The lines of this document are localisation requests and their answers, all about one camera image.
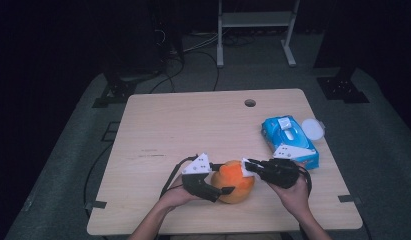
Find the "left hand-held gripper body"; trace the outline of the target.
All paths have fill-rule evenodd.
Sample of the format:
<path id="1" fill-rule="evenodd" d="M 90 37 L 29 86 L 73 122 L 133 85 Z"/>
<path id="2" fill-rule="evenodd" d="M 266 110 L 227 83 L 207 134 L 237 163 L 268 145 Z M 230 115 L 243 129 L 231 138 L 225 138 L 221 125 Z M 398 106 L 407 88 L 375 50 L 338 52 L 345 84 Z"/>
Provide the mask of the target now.
<path id="1" fill-rule="evenodd" d="M 182 170 L 183 187 L 190 194 L 201 199 L 216 202 L 221 196 L 221 189 L 208 184 L 205 179 L 213 172 L 210 168 L 207 153 L 193 158 L 192 162 Z"/>

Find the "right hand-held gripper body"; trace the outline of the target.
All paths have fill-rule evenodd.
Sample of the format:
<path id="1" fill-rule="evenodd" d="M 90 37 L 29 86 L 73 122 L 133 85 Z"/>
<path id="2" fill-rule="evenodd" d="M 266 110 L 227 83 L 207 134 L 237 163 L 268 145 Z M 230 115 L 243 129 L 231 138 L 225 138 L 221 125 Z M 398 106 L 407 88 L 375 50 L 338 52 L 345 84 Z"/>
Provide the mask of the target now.
<path id="1" fill-rule="evenodd" d="M 298 147 L 287 144 L 270 144 L 272 158 L 261 161 L 263 170 L 258 173 L 267 183 L 288 189 L 292 187 L 299 174 L 303 174 L 307 180 L 308 189 L 312 188 L 312 180 L 306 169 L 308 163 L 316 162 L 316 149 Z"/>

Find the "orange plush toy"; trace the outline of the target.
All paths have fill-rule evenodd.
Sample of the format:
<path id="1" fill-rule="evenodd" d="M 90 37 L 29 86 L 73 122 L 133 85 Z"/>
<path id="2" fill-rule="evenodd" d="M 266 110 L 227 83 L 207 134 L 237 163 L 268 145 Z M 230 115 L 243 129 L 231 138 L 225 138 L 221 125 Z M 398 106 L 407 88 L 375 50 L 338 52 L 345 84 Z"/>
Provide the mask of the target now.
<path id="1" fill-rule="evenodd" d="M 211 177 L 211 185 L 222 189 L 233 187 L 234 190 L 227 195 L 221 195 L 219 200 L 228 204 L 237 204 L 248 198 L 255 184 L 255 177 L 244 176 L 242 162 L 231 160 L 224 163 Z"/>

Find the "white wet wipe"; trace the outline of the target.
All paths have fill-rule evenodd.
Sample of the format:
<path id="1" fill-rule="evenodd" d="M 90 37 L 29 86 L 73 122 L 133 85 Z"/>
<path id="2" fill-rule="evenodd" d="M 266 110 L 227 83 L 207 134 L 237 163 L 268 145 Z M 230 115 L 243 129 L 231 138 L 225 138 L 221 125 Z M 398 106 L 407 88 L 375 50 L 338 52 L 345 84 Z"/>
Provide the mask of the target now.
<path id="1" fill-rule="evenodd" d="M 251 163 L 248 159 L 243 158 L 241 160 L 241 171 L 244 177 L 252 177 L 254 175 L 253 168 L 254 164 Z"/>

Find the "blue wet wipe pack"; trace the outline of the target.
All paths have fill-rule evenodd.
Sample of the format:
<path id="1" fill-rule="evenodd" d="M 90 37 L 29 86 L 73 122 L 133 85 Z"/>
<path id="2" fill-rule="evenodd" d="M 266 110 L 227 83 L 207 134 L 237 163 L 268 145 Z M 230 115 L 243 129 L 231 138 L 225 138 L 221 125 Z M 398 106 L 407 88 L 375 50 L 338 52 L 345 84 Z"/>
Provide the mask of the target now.
<path id="1" fill-rule="evenodd" d="M 316 169 L 320 165 L 320 154 L 317 148 L 314 146 L 314 141 L 308 139 L 304 134 L 301 128 L 301 123 L 298 123 L 290 115 L 268 118 L 262 123 L 261 133 L 264 139 L 267 141 L 269 147 L 270 144 L 279 145 L 283 143 L 298 147 L 315 148 L 316 162 L 314 164 L 308 163 L 306 165 L 306 169 Z"/>

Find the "person's left hand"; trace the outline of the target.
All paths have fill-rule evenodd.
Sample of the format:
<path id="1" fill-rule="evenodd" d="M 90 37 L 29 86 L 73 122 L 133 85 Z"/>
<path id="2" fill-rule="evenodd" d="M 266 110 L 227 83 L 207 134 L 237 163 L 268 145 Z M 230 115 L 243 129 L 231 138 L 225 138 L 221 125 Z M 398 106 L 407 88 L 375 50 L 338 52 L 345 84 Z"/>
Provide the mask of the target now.
<path id="1" fill-rule="evenodd" d="M 182 176 L 179 175 L 171 184 L 170 188 L 159 199 L 158 203 L 162 205 L 166 211 L 172 211 L 193 200 L 199 200 L 199 197 L 190 194 L 184 189 Z"/>

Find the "person's right hand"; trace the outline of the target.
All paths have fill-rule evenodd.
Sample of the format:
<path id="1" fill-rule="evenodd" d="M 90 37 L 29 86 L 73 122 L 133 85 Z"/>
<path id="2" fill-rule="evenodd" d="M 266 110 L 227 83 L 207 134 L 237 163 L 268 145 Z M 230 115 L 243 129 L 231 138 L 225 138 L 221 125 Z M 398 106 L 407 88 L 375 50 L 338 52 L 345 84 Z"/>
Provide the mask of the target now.
<path id="1" fill-rule="evenodd" d="M 307 180 L 303 174 L 299 174 L 296 183 L 288 189 L 274 184 L 269 184 L 269 187 L 278 195 L 282 205 L 298 222 L 305 221 L 312 216 L 308 203 Z"/>

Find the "white round pack lid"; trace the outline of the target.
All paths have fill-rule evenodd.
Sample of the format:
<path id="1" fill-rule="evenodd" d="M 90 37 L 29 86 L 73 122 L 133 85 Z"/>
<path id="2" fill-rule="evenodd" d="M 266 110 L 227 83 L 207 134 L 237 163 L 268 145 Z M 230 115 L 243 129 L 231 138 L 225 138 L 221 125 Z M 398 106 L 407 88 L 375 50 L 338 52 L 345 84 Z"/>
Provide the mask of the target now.
<path id="1" fill-rule="evenodd" d="M 325 135 L 324 124 L 314 118 L 305 119 L 301 123 L 301 128 L 308 139 L 316 141 L 322 139 Z"/>

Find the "grey tape strip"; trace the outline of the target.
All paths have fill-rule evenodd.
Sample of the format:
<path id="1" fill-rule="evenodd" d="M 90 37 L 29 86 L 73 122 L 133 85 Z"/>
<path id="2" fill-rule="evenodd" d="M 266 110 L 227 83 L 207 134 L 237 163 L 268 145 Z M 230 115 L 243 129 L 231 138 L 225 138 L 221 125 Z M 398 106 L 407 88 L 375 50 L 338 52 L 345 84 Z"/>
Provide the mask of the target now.
<path id="1" fill-rule="evenodd" d="M 105 209 L 107 203 L 105 201 L 93 201 L 93 202 L 86 202 L 84 204 L 84 209 L 92 211 L 94 208 Z"/>
<path id="2" fill-rule="evenodd" d="M 362 200 L 359 197 L 355 197 L 352 195 L 339 195 L 338 199 L 341 203 L 353 202 L 356 205 L 362 204 Z"/>

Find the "black stand base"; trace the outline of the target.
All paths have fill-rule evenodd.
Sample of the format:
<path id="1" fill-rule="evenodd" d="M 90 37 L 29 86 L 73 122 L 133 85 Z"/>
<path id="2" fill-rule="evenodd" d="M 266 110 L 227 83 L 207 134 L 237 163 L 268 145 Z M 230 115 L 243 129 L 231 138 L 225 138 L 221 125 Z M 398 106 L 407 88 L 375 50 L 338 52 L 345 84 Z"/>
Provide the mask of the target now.
<path id="1" fill-rule="evenodd" d="M 317 82 L 325 97 L 347 104 L 368 103 L 366 95 L 351 80 L 355 70 L 355 66 L 344 66 L 333 76 L 318 77 Z"/>
<path id="2" fill-rule="evenodd" d="M 106 80 L 101 95 L 95 99 L 93 108 L 106 108 L 110 104 L 124 104 L 134 94 L 137 84 L 132 81 Z"/>

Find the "white metal stand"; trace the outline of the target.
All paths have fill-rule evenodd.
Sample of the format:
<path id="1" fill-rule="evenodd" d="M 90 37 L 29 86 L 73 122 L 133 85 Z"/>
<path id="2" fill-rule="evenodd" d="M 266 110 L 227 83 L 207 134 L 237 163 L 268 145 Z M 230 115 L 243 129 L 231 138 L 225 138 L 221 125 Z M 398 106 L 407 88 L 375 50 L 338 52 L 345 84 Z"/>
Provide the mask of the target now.
<path id="1" fill-rule="evenodd" d="M 224 66 L 223 30 L 228 28 L 258 28 L 258 27 L 286 27 L 287 33 L 281 40 L 287 63 L 290 67 L 297 65 L 290 48 L 290 41 L 294 30 L 298 9 L 301 0 L 294 0 L 290 11 L 279 12 L 224 12 L 223 0 L 218 0 L 217 46 L 216 65 Z"/>

